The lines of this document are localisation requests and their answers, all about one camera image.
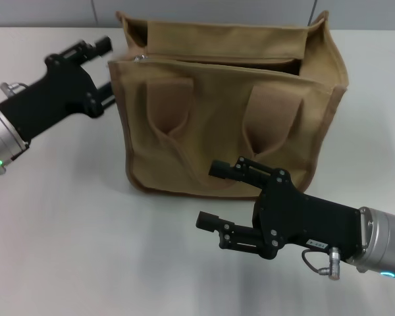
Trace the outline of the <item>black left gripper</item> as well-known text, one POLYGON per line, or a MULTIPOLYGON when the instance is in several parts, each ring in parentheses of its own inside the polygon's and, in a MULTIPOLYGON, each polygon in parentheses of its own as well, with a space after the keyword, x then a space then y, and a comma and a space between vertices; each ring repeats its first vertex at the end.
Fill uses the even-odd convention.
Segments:
POLYGON ((29 141, 73 114, 100 117, 115 103, 110 82, 96 88, 82 65, 113 50, 105 36, 94 45, 79 41, 45 60, 47 72, 37 82, 0 103, 0 111, 20 137, 29 141))

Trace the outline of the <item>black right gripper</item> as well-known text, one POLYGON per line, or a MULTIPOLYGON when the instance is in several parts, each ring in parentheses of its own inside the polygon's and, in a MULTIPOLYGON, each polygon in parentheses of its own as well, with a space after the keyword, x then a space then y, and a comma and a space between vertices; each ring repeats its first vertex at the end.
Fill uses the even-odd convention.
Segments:
POLYGON ((359 210, 300 192, 288 172, 239 157, 233 165, 214 160, 209 176, 261 189, 253 208, 253 228, 199 213, 196 227, 217 231, 221 249, 253 253, 263 259, 270 258, 267 246, 278 251, 286 244, 324 253, 337 247, 343 260, 361 253, 359 210))

